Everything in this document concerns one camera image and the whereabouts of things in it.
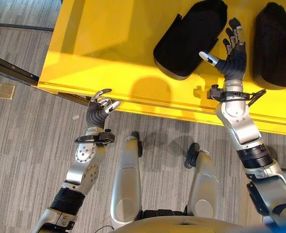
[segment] black cable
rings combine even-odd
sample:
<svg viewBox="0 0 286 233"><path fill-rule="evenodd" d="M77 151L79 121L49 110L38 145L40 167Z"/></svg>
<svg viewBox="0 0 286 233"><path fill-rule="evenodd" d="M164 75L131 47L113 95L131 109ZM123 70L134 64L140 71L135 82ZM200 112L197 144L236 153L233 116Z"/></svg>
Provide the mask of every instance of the black cable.
<svg viewBox="0 0 286 233"><path fill-rule="evenodd" d="M94 233L98 232L99 230L102 230L105 227L110 227L112 230L114 230L114 228L111 225L106 225L106 226L102 226L101 228L98 228L96 231L94 231Z"/></svg>

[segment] robot finger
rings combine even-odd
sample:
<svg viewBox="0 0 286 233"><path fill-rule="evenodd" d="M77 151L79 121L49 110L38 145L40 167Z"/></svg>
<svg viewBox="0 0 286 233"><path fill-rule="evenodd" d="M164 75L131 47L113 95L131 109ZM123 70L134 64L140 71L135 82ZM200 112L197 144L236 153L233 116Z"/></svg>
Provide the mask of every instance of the robot finger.
<svg viewBox="0 0 286 233"><path fill-rule="evenodd" d="M104 107L104 111L107 114L111 114L111 112L117 109L119 106L120 106L120 101L115 101L112 104L109 104L108 106Z"/></svg>
<svg viewBox="0 0 286 233"><path fill-rule="evenodd" d="M239 20L237 20L237 18L232 18L229 20L229 25L232 30L234 30L235 28L241 26L241 23L239 22Z"/></svg>
<svg viewBox="0 0 286 233"><path fill-rule="evenodd" d="M108 93L108 92L111 92L112 89L103 89L101 91L98 91L97 93L95 93L95 95L91 98L91 101L93 102L97 102L99 97L102 95L102 94L105 94L105 93Z"/></svg>
<svg viewBox="0 0 286 233"><path fill-rule="evenodd" d="M215 66L217 64L217 62L219 62L219 58L217 56L211 55L209 53L205 53L203 51L199 52L199 56L203 60L205 60L206 62L211 64L212 66Z"/></svg>
<svg viewBox="0 0 286 233"><path fill-rule="evenodd" d="M228 35L229 38L232 37L232 36L234 36L234 33L233 33L233 31L231 31L230 28L226 28L226 33L227 33L227 35Z"/></svg>
<svg viewBox="0 0 286 233"><path fill-rule="evenodd" d="M231 45L230 45L230 42L227 40L227 39L223 39L223 44L225 45L226 47L226 50L227 50L227 54L229 55L231 53Z"/></svg>
<svg viewBox="0 0 286 233"><path fill-rule="evenodd" d="M238 26L236 28L236 32L237 32L237 35L238 35L239 44L243 45L244 42L245 42L245 35L244 35L243 27L242 26Z"/></svg>
<svg viewBox="0 0 286 233"><path fill-rule="evenodd" d="M110 98L104 98L104 99L98 100L98 103L101 105L101 107L105 107L111 104L112 101L110 100Z"/></svg>

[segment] silver metal arm segment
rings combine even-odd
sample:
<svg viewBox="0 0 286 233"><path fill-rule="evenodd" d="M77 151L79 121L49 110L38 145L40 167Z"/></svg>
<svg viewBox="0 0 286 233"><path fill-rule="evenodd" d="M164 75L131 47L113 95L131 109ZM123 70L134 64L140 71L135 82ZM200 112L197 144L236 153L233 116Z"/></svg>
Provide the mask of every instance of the silver metal arm segment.
<svg viewBox="0 0 286 233"><path fill-rule="evenodd" d="M218 212L219 181L212 158L201 150L196 160L187 203L187 215L216 218Z"/></svg>
<svg viewBox="0 0 286 233"><path fill-rule="evenodd" d="M104 146L115 139L110 130L103 132L105 119L120 105L120 101L112 103L109 98L100 98L102 94L110 91L111 89L104 89L92 97L86 113L86 134L75 141L79 146L74 163L50 208L45 210L37 222L33 233L66 232L73 228L84 198L98 177L105 156Z"/></svg>
<svg viewBox="0 0 286 233"><path fill-rule="evenodd" d="M242 81L229 80L224 91L243 92ZM232 100L238 97L227 97ZM277 161L270 157L261 134L249 116L244 100L223 102L216 114L223 122L234 148L252 181L247 185L257 211L278 225L286 223L286 178Z"/></svg>
<svg viewBox="0 0 286 233"><path fill-rule="evenodd" d="M89 128L85 135L99 135L101 132L102 129L100 128ZM58 200L56 200L58 195L56 196L51 208L45 210L36 224L33 233L49 232L51 229L55 229L54 232L62 232L73 228L84 197L89 193L98 177L100 164L104 156L104 145L96 145L95 143L79 144L75 161L67 172L66 180L62 183L61 188L63 192L70 193L59 196Z"/></svg>
<svg viewBox="0 0 286 233"><path fill-rule="evenodd" d="M138 139L130 136L126 140L114 180L110 207L113 227L117 229L134 222L140 217L141 210Z"/></svg>

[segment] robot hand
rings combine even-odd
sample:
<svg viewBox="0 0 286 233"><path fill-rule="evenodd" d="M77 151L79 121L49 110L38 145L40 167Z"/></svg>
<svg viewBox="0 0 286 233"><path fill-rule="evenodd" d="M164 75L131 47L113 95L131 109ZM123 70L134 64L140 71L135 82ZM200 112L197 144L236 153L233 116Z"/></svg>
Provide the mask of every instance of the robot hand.
<svg viewBox="0 0 286 233"><path fill-rule="evenodd" d="M120 101L112 102L110 98L101 98L102 94L111 92L112 89L98 91L90 100L86 112L87 128L104 128L108 115L120 106Z"/></svg>
<svg viewBox="0 0 286 233"><path fill-rule="evenodd" d="M84 198L97 180L105 157L105 146L115 139L110 130L103 131L106 118L120 105L120 101L100 98L110 91L111 89L104 89L91 98L86 113L87 131L85 136L75 140L79 144L75 160L53 203L45 210L33 233L65 232L74 227Z"/></svg>
<svg viewBox="0 0 286 233"><path fill-rule="evenodd" d="M226 29L229 36L230 43L227 39L223 40L227 49L227 59L221 60L218 57L206 54L201 51L199 56L216 67L219 72L224 74L225 80L243 80L246 69L246 51L245 51L245 37L243 28L240 22L233 18L229 21L230 28Z"/></svg>

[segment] black pad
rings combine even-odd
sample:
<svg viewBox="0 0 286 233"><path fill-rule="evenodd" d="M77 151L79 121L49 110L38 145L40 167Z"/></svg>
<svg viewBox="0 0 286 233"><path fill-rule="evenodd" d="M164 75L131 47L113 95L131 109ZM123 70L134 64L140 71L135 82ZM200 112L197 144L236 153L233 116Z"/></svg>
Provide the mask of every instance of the black pad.
<svg viewBox="0 0 286 233"><path fill-rule="evenodd" d="M199 52L213 48L226 23L227 5L222 0L200 1L184 18L177 15L153 50L159 69L174 79L186 79L202 61Z"/></svg>
<svg viewBox="0 0 286 233"><path fill-rule="evenodd" d="M269 2L256 18L253 78L263 88L286 87L286 12Z"/></svg>

